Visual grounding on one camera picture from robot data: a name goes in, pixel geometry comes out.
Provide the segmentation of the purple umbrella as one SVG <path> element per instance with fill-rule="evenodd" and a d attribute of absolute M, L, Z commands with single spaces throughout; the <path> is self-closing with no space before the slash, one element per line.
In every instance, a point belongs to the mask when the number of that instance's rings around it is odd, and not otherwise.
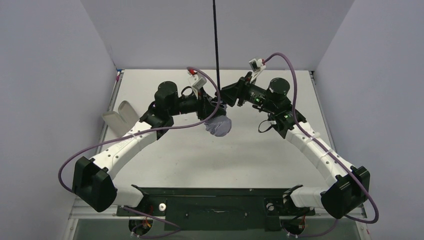
<path fill-rule="evenodd" d="M 218 93 L 221 90 L 221 75 L 220 75 L 220 60 L 219 60 L 219 40 L 218 40 L 218 25 L 217 25 L 217 5 L 216 1 L 212 1 L 212 17 L 214 31 L 214 51 L 215 51 L 215 71 L 216 84 Z M 224 137 L 232 129 L 232 121 L 225 115 L 214 117 L 208 120 L 205 124 L 206 130 L 215 137 Z"/>

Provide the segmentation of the pink zippered umbrella case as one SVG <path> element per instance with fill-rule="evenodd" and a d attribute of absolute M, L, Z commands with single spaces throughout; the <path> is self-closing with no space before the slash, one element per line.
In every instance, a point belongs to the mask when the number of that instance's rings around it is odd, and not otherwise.
<path fill-rule="evenodd" d="M 104 112 L 101 117 L 117 137 L 123 137 L 140 118 L 127 100 L 119 104 L 117 111 Z"/>

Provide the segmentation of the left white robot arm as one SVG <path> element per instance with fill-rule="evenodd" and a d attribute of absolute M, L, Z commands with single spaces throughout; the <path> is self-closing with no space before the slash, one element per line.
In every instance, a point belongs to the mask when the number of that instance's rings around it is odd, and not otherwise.
<path fill-rule="evenodd" d="M 76 161 L 71 191 L 98 213 L 110 206 L 137 207 L 144 194 L 134 185 L 114 184 L 119 171 L 168 130 L 176 129 L 174 116 L 196 113 L 199 123 L 203 124 L 213 117 L 226 115 L 220 103 L 219 91 L 215 97 L 207 94 L 204 88 L 197 93 L 179 95 L 174 82 L 162 82 L 147 111 L 122 138 L 107 141 L 109 146 L 102 152 Z"/>

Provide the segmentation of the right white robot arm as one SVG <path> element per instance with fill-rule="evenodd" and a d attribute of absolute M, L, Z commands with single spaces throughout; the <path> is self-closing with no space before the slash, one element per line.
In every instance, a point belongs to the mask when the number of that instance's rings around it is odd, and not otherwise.
<path fill-rule="evenodd" d="M 278 134 L 294 145 L 312 163 L 325 180 L 328 188 L 297 185 L 283 194 L 286 208 L 319 208 L 335 219 L 341 219 L 363 204 L 368 197 L 370 173 L 351 163 L 322 142 L 306 118 L 297 111 L 287 94 L 290 84 L 284 78 L 274 78 L 263 89 L 241 77 L 238 82 L 220 90 L 220 97 L 233 107 L 249 102 L 253 108 L 267 113 L 268 121 Z"/>

